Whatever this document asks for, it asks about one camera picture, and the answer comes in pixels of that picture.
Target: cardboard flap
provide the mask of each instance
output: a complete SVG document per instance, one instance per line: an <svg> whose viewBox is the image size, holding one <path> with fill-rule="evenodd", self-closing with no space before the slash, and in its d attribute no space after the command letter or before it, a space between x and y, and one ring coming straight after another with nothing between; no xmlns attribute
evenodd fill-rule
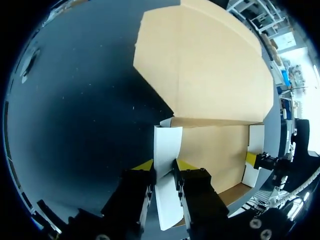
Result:
<svg viewBox="0 0 320 240"><path fill-rule="evenodd" d="M208 126L243 126L256 124L254 121L224 120L224 119L199 119L186 117L173 117L171 127L208 127Z"/></svg>
<svg viewBox="0 0 320 240"><path fill-rule="evenodd" d="M232 204L235 200L239 199L244 194L249 192L251 189L252 189L251 187L246 186L242 183L239 183L239 184L235 185L234 187L232 187L224 192L221 192L219 194L219 197L224 202L224 204L228 206L228 205Z"/></svg>
<svg viewBox="0 0 320 240"><path fill-rule="evenodd" d="M181 4L144 13L134 67L176 117L262 122L273 79L255 36L211 2Z"/></svg>
<svg viewBox="0 0 320 240"><path fill-rule="evenodd" d="M185 127L179 159L205 168L213 188L221 193L241 183L248 143L249 126Z"/></svg>

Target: cardboard box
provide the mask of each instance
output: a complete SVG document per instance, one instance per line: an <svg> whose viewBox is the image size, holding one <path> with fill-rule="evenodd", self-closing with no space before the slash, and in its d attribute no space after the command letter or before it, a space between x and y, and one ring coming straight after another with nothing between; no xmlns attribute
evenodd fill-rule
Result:
<svg viewBox="0 0 320 240"><path fill-rule="evenodd" d="M174 112L170 127L154 134L162 230L183 216L167 174L175 158L206 168L226 205L254 186L257 172L245 174L253 169L246 167L249 125L262 123L273 106L273 78L259 40L241 22L207 0L147 11L133 66Z"/></svg>

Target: open cardboard box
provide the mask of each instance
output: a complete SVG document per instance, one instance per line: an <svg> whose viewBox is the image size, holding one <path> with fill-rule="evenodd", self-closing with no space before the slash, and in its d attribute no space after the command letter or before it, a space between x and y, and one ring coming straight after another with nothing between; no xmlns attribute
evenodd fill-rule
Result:
<svg viewBox="0 0 320 240"><path fill-rule="evenodd" d="M162 230L183 217L177 192L169 194L174 180L167 173L177 157L205 168L226 205L254 186L258 173L246 167L249 128L273 105L273 78L258 39L240 21L207 0L146 11L133 66L174 112L154 135Z"/></svg>

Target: screw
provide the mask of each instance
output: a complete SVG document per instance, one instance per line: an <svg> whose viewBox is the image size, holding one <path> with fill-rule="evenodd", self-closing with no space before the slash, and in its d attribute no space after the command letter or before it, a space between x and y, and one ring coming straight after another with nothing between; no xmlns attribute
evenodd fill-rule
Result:
<svg viewBox="0 0 320 240"><path fill-rule="evenodd" d="M251 227L252 229L259 229L259 228L261 228L262 222L261 222L260 219L254 218L254 219L252 219L252 220L250 221L249 224L250 224L250 227Z"/></svg>
<svg viewBox="0 0 320 240"><path fill-rule="evenodd" d="M270 229L265 229L260 234L260 238L262 240L269 240L271 239L271 236L272 236L272 231Z"/></svg>
<svg viewBox="0 0 320 240"><path fill-rule="evenodd" d="M99 234L96 236L95 240L110 240L110 238L105 234Z"/></svg>

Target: cable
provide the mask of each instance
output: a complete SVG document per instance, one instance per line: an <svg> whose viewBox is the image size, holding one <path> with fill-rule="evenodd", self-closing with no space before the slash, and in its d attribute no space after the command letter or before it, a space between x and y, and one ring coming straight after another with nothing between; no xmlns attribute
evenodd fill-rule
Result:
<svg viewBox="0 0 320 240"><path fill-rule="evenodd" d="M277 208L281 204L285 203L288 200L291 200L292 197L296 196L298 193L300 193L303 189L308 187L315 179L316 177L320 174L320 167L314 172L314 174L311 175L311 177L308 178L307 181L305 181L301 186L299 186L297 189L292 191L291 193L287 194L284 196L282 199L277 201L276 203L270 204L271 208Z"/></svg>
<svg viewBox="0 0 320 240"><path fill-rule="evenodd" d="M258 202L260 205L266 205L267 203L261 199L256 198L255 196L253 196L253 200L255 200L256 202Z"/></svg>
<svg viewBox="0 0 320 240"><path fill-rule="evenodd" d="M256 204L255 202L253 202L253 201L247 201L245 204L247 204L248 206L250 206L250 208L254 208L254 206L253 205L251 205L251 204L249 204L248 202L250 202L251 204Z"/></svg>
<svg viewBox="0 0 320 240"><path fill-rule="evenodd" d="M281 184L279 185L279 187L282 186L282 185L288 184L288 183L289 183L289 181L288 181L288 182L286 181L286 182L284 182L284 183L281 183Z"/></svg>
<svg viewBox="0 0 320 240"><path fill-rule="evenodd" d="M305 201L303 200L303 198L302 198L302 197L300 197L300 196L297 196L297 197L295 197L294 199L292 199L292 200L290 200L290 201L286 202L286 203L285 203L285 205L284 205L284 207L283 207L283 208L281 208L280 210L285 211L285 210L288 208L288 206L290 206L290 205L291 205L291 203L293 203L293 202L294 202L294 200L296 200L296 199L301 199L301 200L302 200L302 202L303 202L303 204L305 204Z"/></svg>
<svg viewBox="0 0 320 240"><path fill-rule="evenodd" d="M255 205L259 205L259 203L257 203L257 202L254 202L254 201L252 201L252 200L248 200L246 203L248 203L248 202L250 202L250 203L252 203L252 204L255 204Z"/></svg>

